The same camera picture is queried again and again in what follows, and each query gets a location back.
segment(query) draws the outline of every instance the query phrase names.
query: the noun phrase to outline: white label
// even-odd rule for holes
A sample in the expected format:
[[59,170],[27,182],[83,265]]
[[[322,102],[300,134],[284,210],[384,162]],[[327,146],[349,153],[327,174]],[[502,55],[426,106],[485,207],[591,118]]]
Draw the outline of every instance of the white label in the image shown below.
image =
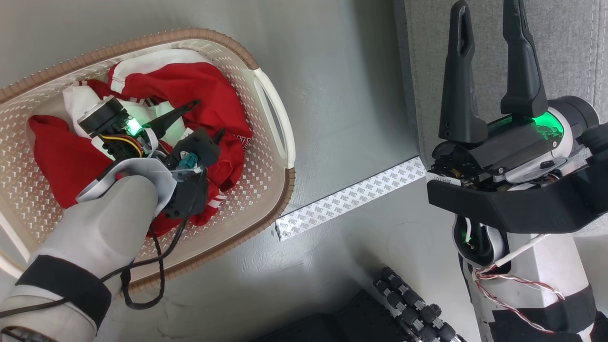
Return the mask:
[[462,186],[462,182],[459,179],[452,178],[452,177],[446,177],[446,176],[439,176],[436,173],[427,172],[426,173],[426,182],[428,183],[430,181],[440,181],[440,182],[444,182],[444,183]]

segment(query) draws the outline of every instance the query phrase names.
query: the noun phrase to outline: stitching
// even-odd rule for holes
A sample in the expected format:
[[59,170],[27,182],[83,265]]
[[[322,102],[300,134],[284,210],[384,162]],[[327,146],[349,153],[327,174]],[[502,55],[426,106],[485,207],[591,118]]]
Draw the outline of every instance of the stitching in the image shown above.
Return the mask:
[[602,105],[602,83],[604,81],[604,48],[605,45],[604,43],[606,42],[606,4],[604,4],[604,30],[602,33],[602,62],[600,64],[600,71],[599,71],[599,95],[598,95],[598,108],[599,110],[601,110],[601,105]]
[[595,14],[595,0],[591,2],[591,36],[589,37],[589,74],[587,79],[587,101],[590,100],[589,93],[591,90],[591,48],[593,46],[593,19]]

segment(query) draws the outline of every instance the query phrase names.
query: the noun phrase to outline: black tape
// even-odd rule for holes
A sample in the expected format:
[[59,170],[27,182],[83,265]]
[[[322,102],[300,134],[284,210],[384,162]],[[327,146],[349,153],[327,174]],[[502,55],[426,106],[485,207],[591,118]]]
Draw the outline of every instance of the black tape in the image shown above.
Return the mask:
[[35,286],[70,298],[72,304],[90,317],[98,329],[112,301],[112,294],[98,277],[52,256],[38,256],[16,285]]
[[565,301],[556,302],[543,309],[518,309],[530,321],[558,333],[543,333],[532,328],[509,310],[493,311],[494,322],[490,329],[494,342],[579,342],[578,332],[589,327],[595,320],[596,308],[591,285]]

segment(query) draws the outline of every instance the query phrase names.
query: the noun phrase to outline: black velcro band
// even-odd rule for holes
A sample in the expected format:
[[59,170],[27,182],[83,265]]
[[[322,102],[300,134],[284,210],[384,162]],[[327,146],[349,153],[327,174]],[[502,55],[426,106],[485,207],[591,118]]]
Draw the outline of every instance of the black velcro band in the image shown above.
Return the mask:
[[52,256],[38,256],[16,284],[39,287],[70,298],[74,306],[95,322],[97,329],[112,301],[112,294],[98,277],[84,268]]

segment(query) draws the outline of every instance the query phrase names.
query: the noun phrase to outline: white tape strip with logos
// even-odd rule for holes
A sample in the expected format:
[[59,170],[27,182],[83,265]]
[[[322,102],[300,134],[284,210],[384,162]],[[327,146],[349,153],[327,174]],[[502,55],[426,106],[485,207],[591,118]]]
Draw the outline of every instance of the white tape strip with logos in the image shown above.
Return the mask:
[[420,157],[412,158],[391,169],[329,195],[315,203],[284,215],[275,222],[278,238],[285,241],[322,223],[369,203],[389,192],[424,177]]

